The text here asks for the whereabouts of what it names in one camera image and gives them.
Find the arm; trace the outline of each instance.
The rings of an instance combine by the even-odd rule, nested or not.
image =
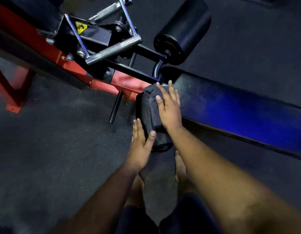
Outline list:
[[[55,233],[113,233],[134,178],[148,161],[155,137],[156,133],[152,131],[145,142],[141,120],[134,120],[132,142],[126,161],[65,224],[64,231],[59,228]]]
[[[219,156],[182,126],[179,94],[157,84],[160,118],[193,183],[227,234],[301,233],[301,217],[266,186]]]

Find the hand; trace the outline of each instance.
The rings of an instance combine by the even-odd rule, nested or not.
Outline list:
[[[160,83],[157,82],[156,85],[161,90],[164,98],[163,101],[159,95],[156,96],[162,125],[168,132],[183,127],[180,110],[180,96],[178,91],[174,90],[172,81],[169,80],[169,93],[160,85]]]
[[[145,141],[141,120],[139,118],[134,120],[131,146],[126,163],[129,163],[129,165],[132,166],[133,169],[136,169],[137,172],[146,166],[155,138],[156,132],[151,131],[147,141]]]

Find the black shorts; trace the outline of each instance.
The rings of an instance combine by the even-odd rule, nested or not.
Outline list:
[[[115,234],[218,234],[218,226],[200,197],[185,194],[173,212],[162,220],[159,227],[143,209],[127,206],[123,209]]]

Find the red metal frame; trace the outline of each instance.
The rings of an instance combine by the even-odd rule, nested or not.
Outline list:
[[[94,90],[104,90],[112,94],[118,94],[119,91],[122,91],[126,98],[135,100],[136,95],[141,93],[143,89],[149,85],[147,82],[136,79],[120,71],[114,72],[110,84],[87,76],[86,71],[76,62],[63,60],[66,59],[66,55],[55,46],[49,45],[45,41],[45,38],[39,35],[31,24],[1,4],[0,28],[50,61],[67,70]]]
[[[25,101],[27,89],[34,75],[34,71],[17,67],[14,80],[10,84],[0,70],[0,94],[7,103],[7,110],[14,113],[20,112]]]

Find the warning label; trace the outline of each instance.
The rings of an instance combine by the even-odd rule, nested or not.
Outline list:
[[[83,31],[87,29],[88,26],[86,24],[76,22],[76,27],[77,27],[78,34],[81,34]]]

